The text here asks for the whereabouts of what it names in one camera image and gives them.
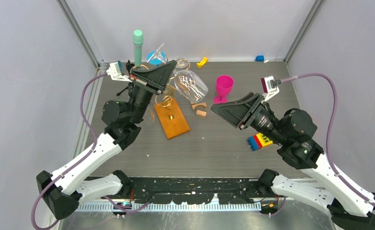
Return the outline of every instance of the orange wooden board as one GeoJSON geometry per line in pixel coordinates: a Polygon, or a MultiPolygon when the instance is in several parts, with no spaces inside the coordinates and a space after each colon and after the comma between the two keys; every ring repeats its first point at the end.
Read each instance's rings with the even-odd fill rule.
{"type": "Polygon", "coordinates": [[[172,111],[172,114],[174,115],[174,119],[172,120],[169,119],[169,110],[162,108],[157,104],[155,105],[155,110],[158,114],[159,121],[162,124],[166,137],[168,138],[168,140],[170,140],[172,138],[189,132],[190,127],[186,119],[184,118],[184,115],[180,110],[179,104],[177,104],[176,99],[173,98],[172,105],[170,105],[168,108],[172,111]]]}

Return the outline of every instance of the green cap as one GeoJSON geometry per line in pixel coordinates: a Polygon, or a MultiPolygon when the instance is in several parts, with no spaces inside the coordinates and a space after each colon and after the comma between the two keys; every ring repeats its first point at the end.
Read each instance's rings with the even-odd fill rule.
{"type": "Polygon", "coordinates": [[[142,44],[144,43],[144,34],[140,30],[134,31],[134,37],[132,39],[135,44],[142,44]]]}

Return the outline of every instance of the pink cup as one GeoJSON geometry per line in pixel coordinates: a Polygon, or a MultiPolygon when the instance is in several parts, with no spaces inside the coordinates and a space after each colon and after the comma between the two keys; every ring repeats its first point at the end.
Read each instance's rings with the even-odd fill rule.
{"type": "Polygon", "coordinates": [[[228,75],[221,75],[216,80],[216,91],[218,96],[214,98],[214,104],[228,102],[226,96],[231,92],[234,79],[228,75]]]}

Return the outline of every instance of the white wall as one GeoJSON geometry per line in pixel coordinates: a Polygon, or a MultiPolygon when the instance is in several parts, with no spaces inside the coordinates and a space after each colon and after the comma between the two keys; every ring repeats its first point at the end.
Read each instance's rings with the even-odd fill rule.
{"type": "Polygon", "coordinates": [[[35,177],[72,156],[80,93],[94,73],[56,1],[0,1],[0,230],[33,229],[35,177]]]}
{"type": "Polygon", "coordinates": [[[313,0],[68,0],[99,59],[134,59],[132,34],[144,32],[143,60],[165,43],[169,58],[283,60],[313,0]]]}
{"type": "MultiPolygon", "coordinates": [[[[322,72],[338,91],[331,152],[352,179],[375,192],[375,1],[326,1],[289,62],[291,74],[322,72]]],[[[322,79],[295,81],[299,104],[325,146],[332,92],[322,79]]]]}

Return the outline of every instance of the teal tube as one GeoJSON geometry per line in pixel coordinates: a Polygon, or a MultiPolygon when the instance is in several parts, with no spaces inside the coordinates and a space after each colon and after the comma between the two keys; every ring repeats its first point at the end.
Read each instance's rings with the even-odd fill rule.
{"type": "Polygon", "coordinates": [[[134,56],[135,56],[135,66],[140,66],[142,64],[142,44],[144,43],[144,34],[140,30],[134,31],[134,56]]]}

